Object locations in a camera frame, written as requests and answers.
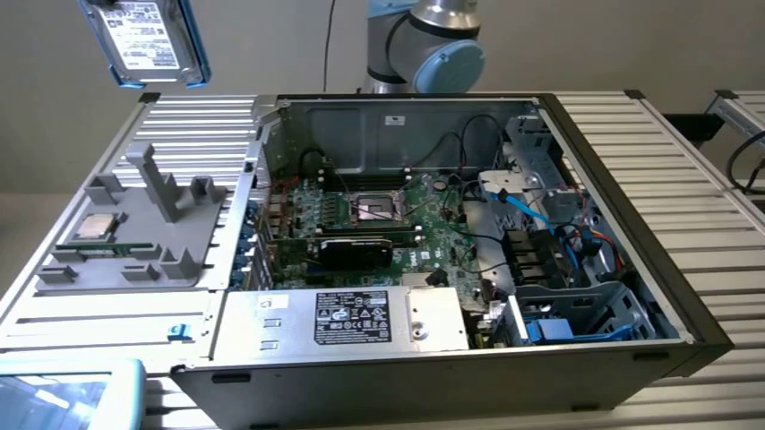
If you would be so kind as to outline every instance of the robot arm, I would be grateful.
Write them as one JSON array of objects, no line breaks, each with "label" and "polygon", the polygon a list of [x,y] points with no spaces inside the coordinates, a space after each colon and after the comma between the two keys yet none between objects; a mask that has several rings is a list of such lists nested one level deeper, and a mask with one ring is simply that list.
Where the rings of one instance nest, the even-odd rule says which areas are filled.
[{"label": "robot arm", "polygon": [[466,92],[485,67],[477,0],[370,0],[365,92]]}]

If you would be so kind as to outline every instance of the metal rail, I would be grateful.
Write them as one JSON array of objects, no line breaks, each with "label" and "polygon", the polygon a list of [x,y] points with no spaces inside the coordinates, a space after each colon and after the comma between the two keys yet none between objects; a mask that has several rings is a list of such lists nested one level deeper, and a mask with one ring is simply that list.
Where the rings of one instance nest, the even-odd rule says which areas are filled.
[{"label": "metal rail", "polygon": [[[562,92],[557,95],[737,348],[692,378],[656,382],[610,412],[375,428],[765,428],[763,216],[747,198],[728,188],[701,153],[645,100],[629,99],[620,92]],[[251,118],[251,107],[253,98],[249,97],[163,98],[142,113],[120,147],[130,143],[130,136],[151,138],[152,142],[162,143],[158,154],[166,156],[158,160],[159,167],[164,172],[176,173],[179,183],[184,181],[183,175],[191,178],[207,172],[212,173],[216,183],[234,187],[246,148],[257,143],[246,132],[255,128],[251,121],[246,121]],[[123,181],[140,185],[140,178],[128,165],[116,161],[112,167]],[[156,369],[199,350],[195,348],[191,352],[183,349],[186,344],[167,344],[160,338],[168,324],[182,323],[183,318],[188,318],[192,325],[199,323],[211,304],[211,300],[199,298],[210,297],[211,293],[206,291],[39,297],[30,294],[28,290],[34,291],[30,285],[24,288],[27,294],[11,308],[16,320],[7,317],[0,325],[0,330],[11,328],[0,341],[42,334],[47,339],[40,346],[52,345],[52,348],[15,350],[8,354],[62,357],[70,352],[72,355],[71,346],[78,339],[67,339],[67,336],[71,338],[75,334],[79,343],[88,338],[91,350],[99,355],[135,355],[148,359]],[[91,319],[99,315],[104,319]],[[115,328],[114,333],[131,333],[138,344],[94,346],[95,340],[108,341],[108,336],[91,337],[88,333],[95,330],[110,333],[110,327]],[[156,376],[147,385],[143,428],[216,429],[176,385],[159,374]]]}]

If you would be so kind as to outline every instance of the barcode sticker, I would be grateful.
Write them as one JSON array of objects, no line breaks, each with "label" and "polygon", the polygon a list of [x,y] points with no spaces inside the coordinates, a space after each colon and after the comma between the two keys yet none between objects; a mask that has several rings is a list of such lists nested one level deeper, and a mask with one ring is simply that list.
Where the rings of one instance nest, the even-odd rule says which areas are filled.
[{"label": "barcode sticker", "polygon": [[179,68],[156,3],[118,2],[100,14],[128,70]]}]

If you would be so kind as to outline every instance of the capacitor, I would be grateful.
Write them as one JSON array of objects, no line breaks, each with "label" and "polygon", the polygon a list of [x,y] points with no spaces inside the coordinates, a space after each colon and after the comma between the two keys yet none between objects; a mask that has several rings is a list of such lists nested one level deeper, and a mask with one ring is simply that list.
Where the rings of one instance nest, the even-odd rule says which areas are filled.
[{"label": "capacitor", "polygon": [[438,180],[433,182],[433,189],[439,193],[446,190],[446,182]]}]

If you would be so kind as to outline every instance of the slotted metal table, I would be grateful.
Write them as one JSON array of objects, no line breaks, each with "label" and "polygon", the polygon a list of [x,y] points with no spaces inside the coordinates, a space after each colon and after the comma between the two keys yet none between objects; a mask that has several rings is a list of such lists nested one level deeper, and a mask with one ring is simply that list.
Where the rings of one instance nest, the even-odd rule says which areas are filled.
[{"label": "slotted metal table", "polygon": [[[765,428],[765,219],[645,99],[630,99],[621,92],[556,95],[736,349],[693,377],[652,384],[614,411],[374,428]],[[752,97],[765,103],[765,92]],[[140,358],[151,377],[146,429],[216,428],[166,373],[171,364],[204,357],[210,350],[204,314],[218,308],[224,293],[216,289],[229,281],[231,262],[216,250],[230,245],[239,230],[238,217],[229,217],[242,210],[237,197],[267,198],[265,191],[242,186],[246,161],[257,166],[254,175],[266,169],[251,114],[255,100],[255,96],[144,100],[92,172],[114,171],[126,185],[142,186],[138,172],[120,156],[131,142],[148,140],[162,171],[172,172],[180,184],[203,174],[229,187],[230,203],[202,283],[186,291],[38,293],[31,273],[82,209],[79,192],[0,301],[0,358],[78,357],[83,348],[91,357]],[[182,322],[192,326],[196,341],[170,343],[167,327]]]}]

